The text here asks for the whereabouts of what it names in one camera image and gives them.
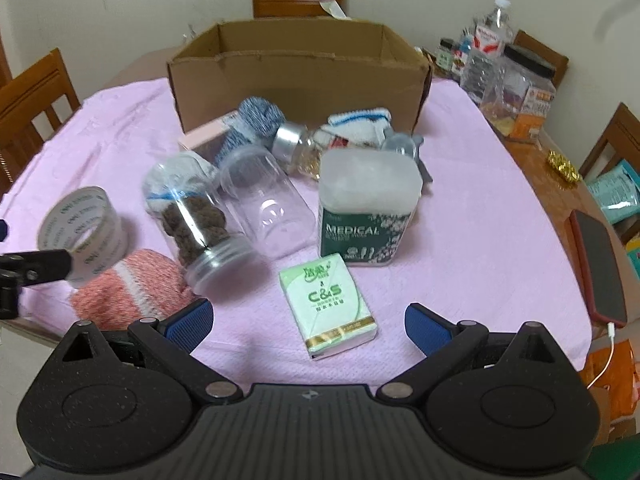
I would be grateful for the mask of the pink white knitted sock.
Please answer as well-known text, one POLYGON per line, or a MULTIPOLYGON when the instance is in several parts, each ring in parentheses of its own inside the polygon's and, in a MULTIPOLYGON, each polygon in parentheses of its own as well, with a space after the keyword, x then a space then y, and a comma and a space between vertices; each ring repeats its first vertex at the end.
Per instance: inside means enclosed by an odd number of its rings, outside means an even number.
POLYGON ((194 299, 177 263, 139 249, 78 289, 70 304, 100 330, 124 330, 139 318, 163 321, 194 299))

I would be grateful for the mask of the green white tissue pack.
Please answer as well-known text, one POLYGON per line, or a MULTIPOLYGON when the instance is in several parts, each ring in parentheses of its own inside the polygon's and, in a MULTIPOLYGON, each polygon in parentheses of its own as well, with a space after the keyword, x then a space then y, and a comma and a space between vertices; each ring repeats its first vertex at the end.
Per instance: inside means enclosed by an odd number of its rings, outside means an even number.
POLYGON ((279 273, 308 356, 335 356, 378 334, 369 306, 339 254, 292 266, 279 273))

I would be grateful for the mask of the clear jar with brown contents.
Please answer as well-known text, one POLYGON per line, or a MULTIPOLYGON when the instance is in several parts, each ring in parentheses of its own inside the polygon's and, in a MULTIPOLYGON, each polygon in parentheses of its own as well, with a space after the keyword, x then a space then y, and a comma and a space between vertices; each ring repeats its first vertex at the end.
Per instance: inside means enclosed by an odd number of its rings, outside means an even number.
POLYGON ((191 151, 158 162, 142 182, 145 210, 198 296, 224 288, 255 255, 216 184, 217 168, 191 151))

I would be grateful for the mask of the clear plastic jar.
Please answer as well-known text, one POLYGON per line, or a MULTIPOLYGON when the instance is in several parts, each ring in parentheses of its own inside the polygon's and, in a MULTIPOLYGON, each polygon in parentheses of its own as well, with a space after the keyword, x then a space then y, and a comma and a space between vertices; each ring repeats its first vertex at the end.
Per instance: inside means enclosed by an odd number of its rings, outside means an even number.
POLYGON ((307 246, 316 217, 270 151, 236 148, 221 163, 219 191, 233 218, 263 256, 279 259, 307 246))

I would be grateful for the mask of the green medical cotton box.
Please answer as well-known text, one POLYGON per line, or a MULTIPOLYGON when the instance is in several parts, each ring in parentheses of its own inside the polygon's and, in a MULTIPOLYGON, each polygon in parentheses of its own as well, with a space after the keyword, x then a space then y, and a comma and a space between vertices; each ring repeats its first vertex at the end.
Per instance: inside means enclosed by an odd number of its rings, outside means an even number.
POLYGON ((395 258, 422 195, 416 162, 373 148, 332 148, 320 158, 318 249, 351 266, 395 258))

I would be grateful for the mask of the white sock blue stripe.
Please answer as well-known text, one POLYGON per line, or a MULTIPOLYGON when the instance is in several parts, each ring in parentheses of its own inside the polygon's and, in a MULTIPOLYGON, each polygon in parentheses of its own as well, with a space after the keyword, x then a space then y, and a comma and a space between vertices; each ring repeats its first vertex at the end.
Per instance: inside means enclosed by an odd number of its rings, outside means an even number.
POLYGON ((392 126, 392 114, 387 108, 352 110, 328 117, 321 129, 356 145, 379 148, 385 131, 392 126))

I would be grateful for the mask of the blue grey knitted sock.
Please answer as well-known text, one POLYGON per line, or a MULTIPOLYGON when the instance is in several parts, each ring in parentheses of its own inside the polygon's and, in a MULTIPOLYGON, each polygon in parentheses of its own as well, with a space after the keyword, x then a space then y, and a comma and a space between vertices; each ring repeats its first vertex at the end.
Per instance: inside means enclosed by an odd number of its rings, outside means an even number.
POLYGON ((227 122, 229 129, 214 158, 214 165, 220 167, 228 155, 243 145, 256 144, 270 150, 284 122, 285 116, 276 104, 260 96, 243 100, 234 117, 227 122))

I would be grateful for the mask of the pink table cloth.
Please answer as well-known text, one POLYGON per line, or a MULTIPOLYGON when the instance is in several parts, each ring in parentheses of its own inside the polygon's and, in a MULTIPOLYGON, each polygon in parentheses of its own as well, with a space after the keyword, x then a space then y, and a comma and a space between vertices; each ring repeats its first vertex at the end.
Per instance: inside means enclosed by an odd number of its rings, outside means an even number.
MULTIPOLYGON (((195 350, 200 361, 243 386, 377 386, 422 358, 404 327, 406 307, 418 302, 449 321, 475 320, 494 332, 541 322, 574 367, 584 366, 591 324, 582 293, 520 168, 450 81, 432 85, 418 129, 432 184, 393 261, 352 268, 378 323, 376 337, 324 360, 308 356, 279 283, 281 270, 317 257, 308 246, 278 261, 257 261, 214 296, 214 328, 195 350)), ((3 197, 9 233, 2 250, 34 250, 49 210, 70 192, 95 185, 124 220, 131 248, 167 254, 141 185, 177 149, 180 133, 164 78, 86 99, 3 197)))

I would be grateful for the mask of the red cased smartphone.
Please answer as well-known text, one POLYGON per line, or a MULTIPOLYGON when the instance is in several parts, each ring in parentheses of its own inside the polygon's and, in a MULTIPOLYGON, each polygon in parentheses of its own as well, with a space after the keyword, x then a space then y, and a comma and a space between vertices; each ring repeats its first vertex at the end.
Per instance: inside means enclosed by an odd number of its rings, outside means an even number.
POLYGON ((627 323, 623 283, 605 225, 580 210, 570 214, 585 303, 593 321, 622 328, 627 323))

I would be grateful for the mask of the gold foil candy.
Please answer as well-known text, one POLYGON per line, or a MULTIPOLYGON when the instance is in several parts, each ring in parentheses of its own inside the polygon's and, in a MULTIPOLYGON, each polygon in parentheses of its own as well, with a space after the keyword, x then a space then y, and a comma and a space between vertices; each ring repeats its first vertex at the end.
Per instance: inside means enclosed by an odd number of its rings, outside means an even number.
POLYGON ((555 150, 548 151, 547 165, 566 183, 576 184, 582 180, 582 175, 562 153, 555 150))

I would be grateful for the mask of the teal snack packet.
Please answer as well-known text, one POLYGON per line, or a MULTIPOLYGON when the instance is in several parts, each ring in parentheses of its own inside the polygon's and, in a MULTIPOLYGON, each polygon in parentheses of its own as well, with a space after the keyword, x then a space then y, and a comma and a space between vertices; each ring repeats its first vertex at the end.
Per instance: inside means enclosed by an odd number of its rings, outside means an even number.
POLYGON ((610 171, 587 184, 606 220, 616 224, 639 213, 639 175, 623 159, 610 171))

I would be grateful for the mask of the black lidded plastic jar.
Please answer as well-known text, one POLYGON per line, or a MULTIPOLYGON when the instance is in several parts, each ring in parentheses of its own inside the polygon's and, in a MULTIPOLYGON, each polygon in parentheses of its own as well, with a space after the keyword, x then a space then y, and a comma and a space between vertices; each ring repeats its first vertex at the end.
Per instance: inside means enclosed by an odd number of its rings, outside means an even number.
POLYGON ((533 141, 555 98, 555 68, 531 50, 507 44, 495 62, 480 111, 505 138, 533 141))

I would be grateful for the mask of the wooden chair right near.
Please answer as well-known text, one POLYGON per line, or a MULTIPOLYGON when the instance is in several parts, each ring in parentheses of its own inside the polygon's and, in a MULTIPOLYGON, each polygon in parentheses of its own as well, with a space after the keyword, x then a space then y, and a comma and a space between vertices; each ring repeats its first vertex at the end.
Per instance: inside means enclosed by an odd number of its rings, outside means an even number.
MULTIPOLYGON (((639 174, 639 119, 626 104, 620 103, 579 173, 587 185, 623 159, 639 174)), ((612 226, 622 243, 626 244, 639 234, 639 214, 612 226)))

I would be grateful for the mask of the dark lidded small jar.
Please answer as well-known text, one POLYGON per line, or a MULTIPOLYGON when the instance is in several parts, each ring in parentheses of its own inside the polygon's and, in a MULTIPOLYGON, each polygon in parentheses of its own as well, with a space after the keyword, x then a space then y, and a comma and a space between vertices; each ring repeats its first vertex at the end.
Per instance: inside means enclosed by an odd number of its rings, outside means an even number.
POLYGON ((442 38, 439 40, 439 46, 436 52, 436 65, 445 73, 449 73, 452 67, 452 59, 454 54, 452 48, 454 40, 451 38, 442 38))

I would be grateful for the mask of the brown cardboard box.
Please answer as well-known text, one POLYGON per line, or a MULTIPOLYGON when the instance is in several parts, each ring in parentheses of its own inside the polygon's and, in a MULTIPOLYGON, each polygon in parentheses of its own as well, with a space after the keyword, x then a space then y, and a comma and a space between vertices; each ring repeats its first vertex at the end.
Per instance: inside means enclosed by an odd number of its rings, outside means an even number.
POLYGON ((336 18, 261 18, 216 24, 168 63, 184 131, 250 96, 291 122, 320 126, 333 114, 384 107, 399 131, 416 126, 432 66, 383 24, 336 18))

